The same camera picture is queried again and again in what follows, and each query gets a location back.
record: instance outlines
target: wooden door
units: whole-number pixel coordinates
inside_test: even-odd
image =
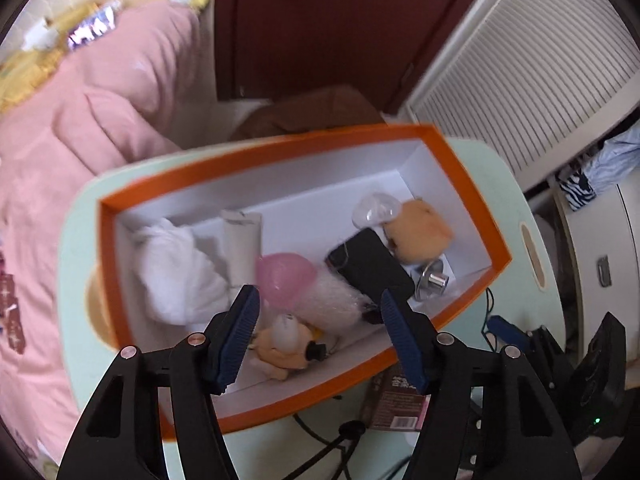
[[[216,0],[220,97],[277,99],[347,83],[386,109],[455,2]],[[221,66],[219,34],[233,37],[231,67]]]

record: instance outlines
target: pink blanket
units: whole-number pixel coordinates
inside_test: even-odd
[[[18,301],[0,320],[0,416],[28,455],[40,441],[60,462],[79,416],[56,313],[66,212],[94,176],[177,151],[161,134],[193,78],[199,34],[186,7],[126,10],[0,120],[0,238]]]

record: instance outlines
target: metal part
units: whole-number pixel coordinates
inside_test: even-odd
[[[505,346],[504,353],[511,359],[517,359],[522,355],[522,352],[513,345]]]
[[[202,343],[204,343],[206,340],[207,340],[207,336],[205,336],[202,332],[193,333],[187,338],[187,342],[191,346],[199,346]]]
[[[443,270],[444,263],[440,258],[412,270],[411,276],[415,282],[414,298],[417,301],[424,301],[430,296],[442,295],[449,283],[449,277],[442,273]]]
[[[444,346],[453,345],[456,339],[449,332],[440,332],[436,336],[436,341]]]
[[[608,287],[611,286],[611,269],[609,267],[609,257],[603,256],[598,258],[596,262],[596,267],[598,269],[598,281],[600,282],[600,286]]]
[[[449,277],[441,272],[432,272],[427,280],[427,288],[433,294],[441,296],[449,284]]]
[[[120,350],[120,357],[123,359],[131,359],[137,352],[138,349],[135,346],[125,346]]]

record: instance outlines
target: closet door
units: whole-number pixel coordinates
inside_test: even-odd
[[[236,0],[226,32],[235,38],[234,66],[217,67],[219,88],[225,70],[233,72],[236,98],[275,99],[347,83],[384,109],[454,2]],[[216,23],[216,34],[224,33]]]
[[[640,50],[609,0],[499,0],[408,111],[483,140],[528,190],[639,101]]]

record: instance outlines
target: plush toy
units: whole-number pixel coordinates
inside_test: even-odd
[[[423,264],[439,257],[453,240],[453,231],[422,199],[402,204],[400,214],[383,225],[396,258],[404,264]]]
[[[326,346],[317,344],[311,329],[291,314],[281,314],[270,328],[260,330],[249,348],[257,355],[250,363],[279,381],[289,376],[289,370],[303,370],[309,362],[326,358]]]

